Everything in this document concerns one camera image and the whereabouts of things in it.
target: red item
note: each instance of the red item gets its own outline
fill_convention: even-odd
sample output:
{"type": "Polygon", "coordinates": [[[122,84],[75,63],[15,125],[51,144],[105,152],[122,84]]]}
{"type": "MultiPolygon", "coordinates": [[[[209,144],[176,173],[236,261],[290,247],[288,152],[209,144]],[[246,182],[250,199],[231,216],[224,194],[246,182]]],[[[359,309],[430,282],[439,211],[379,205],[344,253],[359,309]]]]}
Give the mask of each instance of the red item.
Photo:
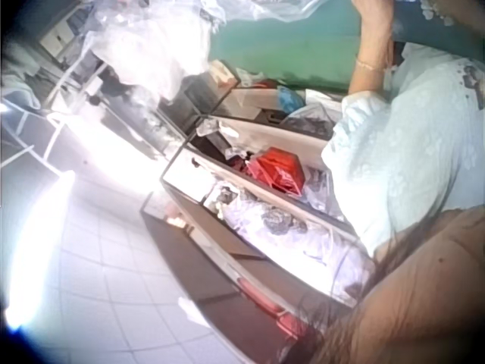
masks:
{"type": "Polygon", "coordinates": [[[285,331],[294,339],[299,339],[308,327],[302,320],[289,312],[284,313],[278,318],[277,325],[281,330],[285,331]]]}
{"type": "Polygon", "coordinates": [[[248,171],[275,190],[302,195],[305,175],[297,155],[271,147],[265,154],[251,159],[248,171]]]}
{"type": "Polygon", "coordinates": [[[246,294],[246,296],[248,296],[259,307],[261,307],[264,311],[266,311],[273,317],[277,317],[284,311],[283,307],[267,298],[264,293],[262,293],[258,288],[249,283],[247,279],[238,278],[237,283],[239,284],[241,290],[246,294]]]}

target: floor tile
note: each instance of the floor tile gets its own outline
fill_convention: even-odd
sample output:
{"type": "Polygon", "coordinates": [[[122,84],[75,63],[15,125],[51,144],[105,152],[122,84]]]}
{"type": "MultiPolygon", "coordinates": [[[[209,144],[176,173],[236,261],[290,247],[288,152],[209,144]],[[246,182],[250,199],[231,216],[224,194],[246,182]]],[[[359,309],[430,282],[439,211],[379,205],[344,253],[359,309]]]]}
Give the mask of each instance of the floor tile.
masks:
{"type": "Polygon", "coordinates": [[[121,221],[107,217],[99,219],[99,233],[101,237],[112,240],[116,243],[128,245],[128,236],[121,221]]]}
{"type": "Polygon", "coordinates": [[[73,224],[67,224],[64,229],[62,249],[96,262],[101,261],[98,234],[73,224]]]}
{"type": "Polygon", "coordinates": [[[240,361],[214,335],[184,343],[195,364],[240,364],[240,361]]]}
{"type": "Polygon", "coordinates": [[[184,297],[182,289],[172,277],[144,275],[143,278],[154,303],[176,305],[179,297],[184,297]]]}
{"type": "Polygon", "coordinates": [[[193,364],[180,345],[135,352],[138,364],[193,364]]]}
{"type": "Polygon", "coordinates": [[[133,248],[143,250],[147,253],[158,252],[157,246],[149,236],[148,231],[143,232],[139,229],[128,230],[128,239],[133,248]]]}
{"type": "Polygon", "coordinates": [[[99,233],[98,210],[86,202],[72,198],[71,204],[69,205],[69,212],[67,213],[67,220],[84,230],[94,234],[99,233]]]}
{"type": "Polygon", "coordinates": [[[136,270],[131,248],[101,238],[102,260],[106,265],[136,270]]]}
{"type": "Polygon", "coordinates": [[[212,332],[210,328],[190,321],[179,306],[159,306],[158,311],[179,342],[193,340],[212,332]]]}
{"type": "Polygon", "coordinates": [[[81,296],[108,299],[101,265],[66,252],[61,254],[61,287],[81,296]]]}
{"type": "Polygon", "coordinates": [[[150,349],[175,343],[154,306],[114,305],[114,308],[132,349],[150,349]]]}
{"type": "Polygon", "coordinates": [[[139,273],[105,267],[111,300],[117,303],[152,303],[139,273]]]}
{"type": "Polygon", "coordinates": [[[62,294],[64,325],[73,348],[127,350],[127,343],[109,302],[62,294]]]}
{"type": "Polygon", "coordinates": [[[133,249],[136,267],[140,272],[153,273],[157,275],[169,275],[171,273],[167,263],[159,252],[144,253],[140,250],[133,249]]]}
{"type": "Polygon", "coordinates": [[[132,353],[93,353],[84,350],[72,353],[70,364],[137,364],[137,362],[132,353]]]}

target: woman's hand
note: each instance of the woman's hand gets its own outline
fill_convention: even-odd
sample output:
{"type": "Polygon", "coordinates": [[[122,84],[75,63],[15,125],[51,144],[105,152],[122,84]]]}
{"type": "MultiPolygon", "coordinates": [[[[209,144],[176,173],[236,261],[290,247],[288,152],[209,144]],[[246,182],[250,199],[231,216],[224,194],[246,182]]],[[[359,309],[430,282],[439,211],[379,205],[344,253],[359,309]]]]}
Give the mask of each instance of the woman's hand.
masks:
{"type": "Polygon", "coordinates": [[[394,0],[352,0],[362,18],[362,32],[388,34],[393,27],[394,0]]]}

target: shelf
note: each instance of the shelf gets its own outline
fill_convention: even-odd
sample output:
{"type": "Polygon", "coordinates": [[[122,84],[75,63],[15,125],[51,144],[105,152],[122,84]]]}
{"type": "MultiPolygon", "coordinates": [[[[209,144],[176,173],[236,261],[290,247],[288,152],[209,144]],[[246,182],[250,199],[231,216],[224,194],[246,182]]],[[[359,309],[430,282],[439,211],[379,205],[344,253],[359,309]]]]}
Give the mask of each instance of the shelf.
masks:
{"type": "Polygon", "coordinates": [[[238,278],[245,278],[270,301],[293,315],[299,315],[300,309],[311,313],[329,307],[332,307],[334,314],[347,312],[346,303],[315,290],[284,268],[265,259],[263,254],[246,244],[209,211],[173,187],[165,185],[164,188],[190,224],[200,232],[201,236],[194,239],[194,242],[235,285],[238,285],[238,278]]]}
{"type": "Polygon", "coordinates": [[[235,171],[231,167],[228,167],[227,165],[224,165],[223,163],[220,163],[197,150],[188,147],[186,147],[185,150],[190,153],[196,162],[202,167],[206,168],[223,180],[231,182],[237,187],[246,188],[263,201],[268,202],[282,210],[288,211],[303,221],[311,221],[316,224],[320,224],[329,230],[333,230],[351,243],[357,241],[355,232],[348,224],[326,215],[323,212],[314,210],[312,207],[302,204],[296,199],[287,196],[285,193],[274,190],[249,176],[235,171]]]}
{"type": "Polygon", "coordinates": [[[244,146],[253,153],[273,146],[296,154],[302,165],[316,169],[325,168],[321,159],[321,152],[327,145],[327,141],[318,136],[292,131],[284,126],[262,124],[240,118],[225,118],[214,115],[211,118],[218,119],[222,125],[234,129],[239,134],[239,138],[224,134],[224,137],[233,146],[244,146]]]}

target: red bag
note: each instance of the red bag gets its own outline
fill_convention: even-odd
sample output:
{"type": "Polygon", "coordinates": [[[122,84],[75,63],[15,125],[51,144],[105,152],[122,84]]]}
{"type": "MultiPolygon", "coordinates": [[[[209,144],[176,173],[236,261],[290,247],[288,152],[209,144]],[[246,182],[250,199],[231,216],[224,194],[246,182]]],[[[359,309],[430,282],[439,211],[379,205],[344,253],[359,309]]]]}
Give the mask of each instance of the red bag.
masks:
{"type": "Polygon", "coordinates": [[[251,159],[248,171],[253,178],[275,190],[302,195],[305,175],[297,155],[271,147],[263,155],[251,159]]]}

